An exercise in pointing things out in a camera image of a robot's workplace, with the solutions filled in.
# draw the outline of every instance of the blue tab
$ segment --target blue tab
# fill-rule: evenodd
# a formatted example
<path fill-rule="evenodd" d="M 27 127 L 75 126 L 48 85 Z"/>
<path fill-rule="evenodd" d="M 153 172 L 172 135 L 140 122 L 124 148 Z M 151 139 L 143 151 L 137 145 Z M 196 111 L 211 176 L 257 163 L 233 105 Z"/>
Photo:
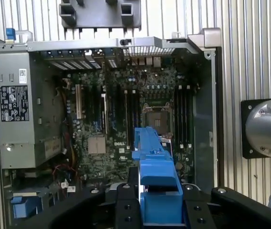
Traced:
<path fill-rule="evenodd" d="M 7 40 L 16 40 L 16 31 L 13 28 L 6 28 Z"/>

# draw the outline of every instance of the mesh grille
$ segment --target mesh grille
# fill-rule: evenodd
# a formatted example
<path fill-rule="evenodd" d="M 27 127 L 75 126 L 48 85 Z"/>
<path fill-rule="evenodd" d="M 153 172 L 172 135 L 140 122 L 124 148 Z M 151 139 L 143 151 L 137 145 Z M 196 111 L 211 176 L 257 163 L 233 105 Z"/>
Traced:
<path fill-rule="evenodd" d="M 157 55 L 171 55 L 174 48 L 158 48 L 156 46 L 136 46 L 124 49 L 125 56 L 157 56 Z"/>

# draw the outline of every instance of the blue plastic part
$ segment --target blue plastic part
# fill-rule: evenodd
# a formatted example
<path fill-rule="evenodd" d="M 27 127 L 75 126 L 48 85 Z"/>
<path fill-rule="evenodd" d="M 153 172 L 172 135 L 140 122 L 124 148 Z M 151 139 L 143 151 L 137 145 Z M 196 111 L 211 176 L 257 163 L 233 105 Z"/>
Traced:
<path fill-rule="evenodd" d="M 14 197 L 10 201 L 15 219 L 27 218 L 37 209 L 42 211 L 41 198 L 39 197 Z"/>
<path fill-rule="evenodd" d="M 146 187 L 175 187 L 175 191 L 144 192 L 140 196 L 144 223 L 181 224 L 182 187 L 173 158 L 164 150 L 156 130 L 135 128 L 135 148 L 132 158 L 139 161 L 140 184 Z"/>
<path fill-rule="evenodd" d="M 16 31 L 13 28 L 7 28 L 6 29 L 6 37 L 7 40 L 16 40 Z"/>

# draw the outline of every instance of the motherboard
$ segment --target motherboard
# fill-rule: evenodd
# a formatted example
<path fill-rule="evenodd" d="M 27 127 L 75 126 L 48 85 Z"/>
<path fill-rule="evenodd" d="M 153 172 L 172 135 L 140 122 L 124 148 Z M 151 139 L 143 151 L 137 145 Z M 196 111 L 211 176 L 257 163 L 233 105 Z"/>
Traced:
<path fill-rule="evenodd" d="M 134 166 L 134 128 L 151 126 L 182 179 L 194 176 L 192 94 L 174 66 L 65 72 L 78 172 L 85 180 L 126 180 Z"/>

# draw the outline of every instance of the warning label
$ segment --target warning label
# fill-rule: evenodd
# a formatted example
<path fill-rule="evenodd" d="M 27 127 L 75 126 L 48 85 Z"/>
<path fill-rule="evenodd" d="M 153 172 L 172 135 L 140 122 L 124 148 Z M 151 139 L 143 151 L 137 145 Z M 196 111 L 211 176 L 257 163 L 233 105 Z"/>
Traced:
<path fill-rule="evenodd" d="M 2 122 L 29 121 L 27 86 L 3 86 L 0 88 Z"/>

